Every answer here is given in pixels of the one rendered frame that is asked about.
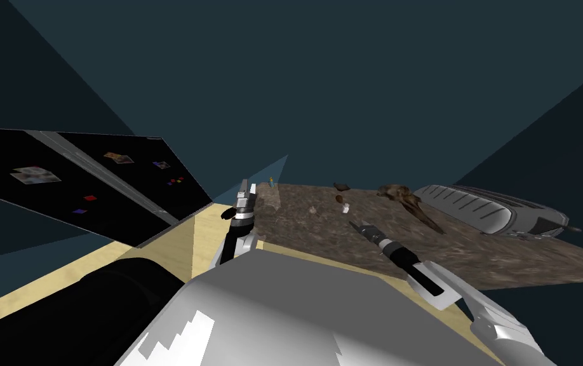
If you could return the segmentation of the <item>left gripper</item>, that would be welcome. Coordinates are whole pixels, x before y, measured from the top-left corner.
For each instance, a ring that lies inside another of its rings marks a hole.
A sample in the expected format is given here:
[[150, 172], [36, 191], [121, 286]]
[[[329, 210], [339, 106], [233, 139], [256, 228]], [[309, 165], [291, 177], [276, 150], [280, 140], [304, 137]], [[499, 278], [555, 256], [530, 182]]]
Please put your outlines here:
[[243, 179], [238, 190], [235, 207], [238, 210], [253, 210], [256, 202], [256, 195], [257, 185], [255, 183], [249, 185], [249, 180]]

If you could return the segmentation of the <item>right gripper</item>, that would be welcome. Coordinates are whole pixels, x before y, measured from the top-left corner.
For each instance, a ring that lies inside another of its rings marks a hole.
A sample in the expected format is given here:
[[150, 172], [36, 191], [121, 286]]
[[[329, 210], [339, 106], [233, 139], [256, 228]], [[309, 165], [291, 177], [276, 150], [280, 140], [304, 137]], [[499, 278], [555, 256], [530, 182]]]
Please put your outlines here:
[[384, 248], [390, 244], [390, 239], [376, 226], [371, 225], [365, 220], [361, 221], [361, 224], [357, 225], [352, 221], [348, 221], [348, 224], [352, 226], [357, 233], [363, 234], [363, 236], [370, 242], [376, 244], [379, 248]]

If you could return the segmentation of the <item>brown elongated lump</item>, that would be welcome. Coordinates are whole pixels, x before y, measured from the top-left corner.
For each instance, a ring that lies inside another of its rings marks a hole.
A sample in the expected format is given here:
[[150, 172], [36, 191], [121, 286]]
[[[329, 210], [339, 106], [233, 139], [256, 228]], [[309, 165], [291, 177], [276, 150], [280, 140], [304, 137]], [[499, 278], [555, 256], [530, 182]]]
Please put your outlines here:
[[385, 197], [391, 201], [400, 203], [407, 212], [414, 215], [423, 224], [439, 234], [445, 234], [443, 229], [430, 219], [420, 208], [419, 203], [422, 200], [412, 193], [408, 186], [399, 184], [383, 185], [378, 188], [377, 196]]

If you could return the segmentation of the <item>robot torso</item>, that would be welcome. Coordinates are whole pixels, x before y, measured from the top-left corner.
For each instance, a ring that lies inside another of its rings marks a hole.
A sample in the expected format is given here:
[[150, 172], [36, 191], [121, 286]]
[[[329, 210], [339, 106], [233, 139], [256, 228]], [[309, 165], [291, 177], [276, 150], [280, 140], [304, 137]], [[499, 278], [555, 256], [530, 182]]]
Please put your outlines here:
[[115, 366], [502, 366], [386, 281], [255, 249], [187, 282]]

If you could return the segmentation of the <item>silver toaster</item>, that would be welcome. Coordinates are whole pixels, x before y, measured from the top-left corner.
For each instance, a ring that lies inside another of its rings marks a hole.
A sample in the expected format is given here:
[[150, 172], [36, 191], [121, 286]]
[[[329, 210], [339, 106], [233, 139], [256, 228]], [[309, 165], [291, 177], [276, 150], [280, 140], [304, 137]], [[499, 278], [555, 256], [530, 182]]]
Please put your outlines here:
[[468, 186], [429, 185], [414, 194], [430, 207], [477, 229], [483, 235], [522, 240], [579, 233], [559, 210], [506, 194]]

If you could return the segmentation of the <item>black fridge with magnets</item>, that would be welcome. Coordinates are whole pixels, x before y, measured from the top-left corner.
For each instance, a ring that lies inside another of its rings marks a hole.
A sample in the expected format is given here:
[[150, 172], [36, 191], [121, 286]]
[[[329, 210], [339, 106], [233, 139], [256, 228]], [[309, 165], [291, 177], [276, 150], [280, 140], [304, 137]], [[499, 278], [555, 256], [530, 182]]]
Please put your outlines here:
[[0, 200], [132, 247], [212, 203], [160, 137], [11, 129]]

